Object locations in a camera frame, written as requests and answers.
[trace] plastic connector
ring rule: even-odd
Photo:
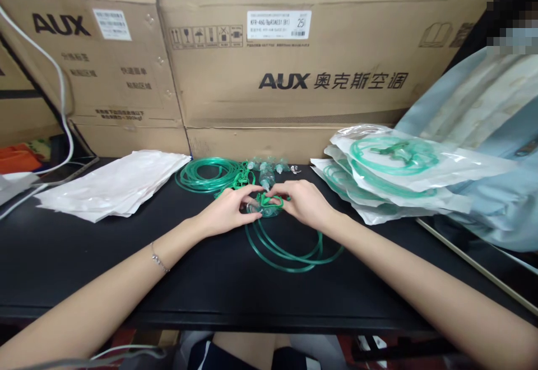
[[[284,171],[289,171],[290,166],[287,164],[287,159],[286,158],[281,158],[280,161],[275,165],[275,170],[279,174],[282,174],[282,172],[284,172]]]
[[[275,174],[269,170],[260,171],[259,183],[266,192],[269,192],[269,189],[275,184]]]
[[[259,170],[259,165],[262,162],[262,159],[260,157],[254,157],[253,159],[247,160],[247,168],[249,170]]]
[[[275,161],[274,157],[268,157],[259,165],[259,170],[261,171],[274,171],[275,170]]]

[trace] white cord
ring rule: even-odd
[[[100,358],[101,356],[106,355],[107,353],[110,353],[115,350],[119,349],[159,349],[158,346],[151,346],[151,345],[122,345],[122,346],[115,346],[113,348],[110,348],[108,350],[105,350],[104,352],[99,353],[98,355],[93,356],[90,360],[95,360]]]
[[[50,62],[56,68],[56,72],[58,73],[58,78],[60,79],[60,105],[61,105],[60,115],[62,116],[63,129],[65,130],[66,135],[67,135],[67,140],[69,141],[69,154],[67,155],[67,158],[65,159],[65,161],[62,162],[61,164],[58,164],[57,166],[49,168],[49,169],[44,170],[44,171],[40,171],[38,173],[38,174],[46,174],[46,173],[52,172],[52,171],[60,168],[62,165],[67,164],[69,162],[69,160],[71,160],[71,157],[73,157],[73,151],[75,150],[75,145],[73,144],[73,137],[71,136],[71,131],[69,130],[69,126],[67,125],[67,119],[66,119],[66,84],[65,84],[64,79],[63,79],[62,69],[60,68],[58,63],[56,63],[56,61],[47,52],[45,52],[42,49],[41,46],[37,45],[37,43],[34,42],[32,40],[32,38],[30,38],[28,35],[26,35],[24,33],[24,31],[21,30],[11,20],[11,18],[9,18],[9,16],[6,14],[6,12],[4,11],[2,6],[0,6],[0,15],[2,15],[2,17],[4,17],[4,19],[9,23],[9,25],[11,25],[13,27],[13,29],[15,31],[17,31],[24,39],[26,39],[28,42],[30,42],[38,51],[40,51],[43,54],[44,57],[46,57],[47,59],[50,60]]]
[[[47,187],[47,184],[41,185],[39,188],[34,189],[31,191],[27,196],[19,200],[19,202],[15,203],[13,206],[11,206],[8,210],[6,210],[2,216],[0,216],[0,220],[2,220],[4,217],[6,217],[9,213],[11,213],[16,207],[18,207],[20,204],[26,202],[28,199],[30,199],[33,195],[35,195],[38,192],[41,192],[43,189]]]

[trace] forearm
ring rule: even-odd
[[[201,239],[189,223],[184,221],[154,243],[155,253],[169,269]],[[141,249],[4,344],[0,369],[89,357],[163,276],[152,259],[151,247]]]
[[[341,215],[344,245],[441,334],[488,369],[538,368],[538,329],[465,283]]]

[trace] silver bracelet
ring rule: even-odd
[[[168,273],[170,272],[170,269],[167,269],[166,266],[164,266],[164,264],[161,262],[161,260],[159,259],[159,257],[155,254],[155,250],[153,249],[153,242],[150,243],[150,246],[151,246],[151,252],[153,253],[153,255],[151,256],[151,258],[155,261],[155,263],[157,265],[159,265],[161,268],[163,268],[163,271],[165,273]]]

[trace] hand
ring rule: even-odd
[[[284,200],[284,210],[301,223],[326,233],[331,221],[339,213],[327,202],[318,188],[304,179],[275,184],[267,197],[274,195],[291,196],[291,201]],[[273,199],[271,203],[279,204]]]
[[[241,204],[247,204],[253,199],[252,192],[263,192],[257,185],[247,185],[241,189],[225,189],[222,194],[198,215],[191,218],[196,230],[205,238],[212,235],[226,233],[236,227],[252,223],[262,217],[261,213],[239,212]]]

